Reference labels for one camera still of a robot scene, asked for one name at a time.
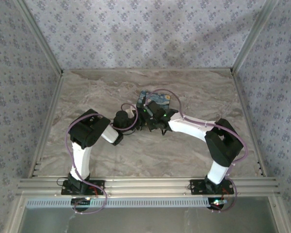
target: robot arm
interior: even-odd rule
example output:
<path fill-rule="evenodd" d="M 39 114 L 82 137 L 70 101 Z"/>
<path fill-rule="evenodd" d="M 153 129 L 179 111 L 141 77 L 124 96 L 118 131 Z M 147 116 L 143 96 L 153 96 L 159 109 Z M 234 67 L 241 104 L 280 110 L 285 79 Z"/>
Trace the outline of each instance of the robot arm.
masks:
<path fill-rule="evenodd" d="M 142 126 L 146 125 L 150 131 L 161 129 L 163 135 L 165 135 L 167 131 L 181 132 L 207 143 L 211 157 L 213 158 L 213 163 L 205 178 L 205 184 L 207 189 L 213 192 L 224 179 L 232 161 L 243 148 L 242 143 L 233 135 L 216 127 L 207 126 L 207 123 L 218 124 L 235 132 L 233 127 L 225 119 L 214 122 L 185 116 L 185 118 L 192 121 L 204 122 L 205 125 L 191 123 L 184 120 L 177 110 L 169 109 L 165 111 L 154 101 L 151 101 L 147 106 L 144 106 L 144 108 L 137 108 L 137 110 L 140 116 L 135 126 L 137 129 L 141 129 Z M 95 111 L 89 110 L 82 116 L 90 113 L 95 113 Z M 132 121 L 134 120 L 128 118 L 124 111 L 119 111 L 113 123 L 116 127 L 124 128 L 127 125 L 131 125 Z M 123 139 L 122 133 L 113 129 L 110 122 L 111 121 L 105 117 L 91 117 L 80 121 L 70 131 L 76 169 L 84 180 L 89 180 L 90 151 L 98 138 L 102 136 L 113 145 L 117 145 Z M 87 185 L 81 182 L 74 168 L 71 169 L 68 178 L 70 182 L 80 190 L 80 193 L 86 190 Z"/>

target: floral wallpaper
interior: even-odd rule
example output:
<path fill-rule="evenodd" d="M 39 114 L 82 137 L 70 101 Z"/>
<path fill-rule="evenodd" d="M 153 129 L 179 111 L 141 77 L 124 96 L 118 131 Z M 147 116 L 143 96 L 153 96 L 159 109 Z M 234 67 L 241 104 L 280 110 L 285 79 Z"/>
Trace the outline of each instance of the floral wallpaper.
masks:
<path fill-rule="evenodd" d="M 57 76 L 13 0 L 0 0 L 0 232 L 28 175 Z"/>
<path fill-rule="evenodd" d="M 238 73 L 264 162 L 291 216 L 291 0 L 280 0 Z"/>
<path fill-rule="evenodd" d="M 62 69 L 231 67 L 264 0 L 26 0 Z"/>

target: enclosure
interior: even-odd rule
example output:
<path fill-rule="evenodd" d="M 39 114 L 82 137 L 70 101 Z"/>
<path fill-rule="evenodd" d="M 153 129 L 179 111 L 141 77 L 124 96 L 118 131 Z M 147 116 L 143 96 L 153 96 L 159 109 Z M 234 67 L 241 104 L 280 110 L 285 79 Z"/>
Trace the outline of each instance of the enclosure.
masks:
<path fill-rule="evenodd" d="M 106 181 L 110 203 L 73 214 L 56 184 L 71 169 L 69 124 L 88 109 L 113 119 L 159 88 L 188 116 L 227 119 L 246 142 L 230 173 L 233 210 L 213 215 L 207 195 L 187 190 L 212 164 L 203 141 L 144 130 L 117 146 L 97 141 L 91 177 Z M 215 230 L 207 221 L 222 232 L 291 232 L 291 0 L 0 1 L 0 187 L 0 232 L 77 232 L 80 222 L 86 232 L 92 218 L 101 232 Z M 121 202 L 136 200 L 165 204 Z"/>

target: black mounting plate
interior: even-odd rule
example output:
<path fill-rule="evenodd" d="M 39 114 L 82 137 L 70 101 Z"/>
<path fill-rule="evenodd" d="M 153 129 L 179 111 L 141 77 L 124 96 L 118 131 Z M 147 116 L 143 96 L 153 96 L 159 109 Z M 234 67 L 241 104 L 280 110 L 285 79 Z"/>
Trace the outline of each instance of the black mounting plate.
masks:
<path fill-rule="evenodd" d="M 89 183 L 96 184 L 102 189 L 105 189 L 105 181 L 104 180 L 89 180 Z M 103 196 L 103 192 L 96 188 L 98 196 Z M 77 190 L 69 180 L 63 182 L 62 186 L 62 195 L 80 195 L 79 190 Z M 95 189 L 92 186 L 88 186 L 86 191 L 82 194 L 84 196 L 95 196 Z"/>
<path fill-rule="evenodd" d="M 188 185 L 192 195 L 223 195 L 223 194 L 234 194 L 233 184 L 229 180 L 222 180 L 220 185 L 216 188 L 216 192 L 211 192 L 206 188 L 205 179 L 190 180 Z"/>

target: marble surface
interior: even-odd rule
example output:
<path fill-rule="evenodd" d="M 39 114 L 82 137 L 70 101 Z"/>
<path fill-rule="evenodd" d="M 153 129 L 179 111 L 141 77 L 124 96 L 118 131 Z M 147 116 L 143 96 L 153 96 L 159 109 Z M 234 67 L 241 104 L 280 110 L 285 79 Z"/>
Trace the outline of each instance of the marble surface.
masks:
<path fill-rule="evenodd" d="M 232 176 L 259 175 L 253 142 L 228 69 L 191 71 L 82 70 L 65 71 L 47 144 L 36 173 L 65 176 L 71 159 L 64 146 L 65 131 L 79 115 L 93 108 L 112 119 L 124 102 L 135 103 L 141 90 L 167 88 L 180 97 L 185 114 L 205 120 L 223 117 L 247 142 L 248 159 Z M 171 98 L 171 108 L 178 108 Z M 91 176 L 204 177 L 212 159 L 206 143 L 194 137 L 161 131 L 137 131 L 116 147 L 100 138 L 93 146 Z"/>

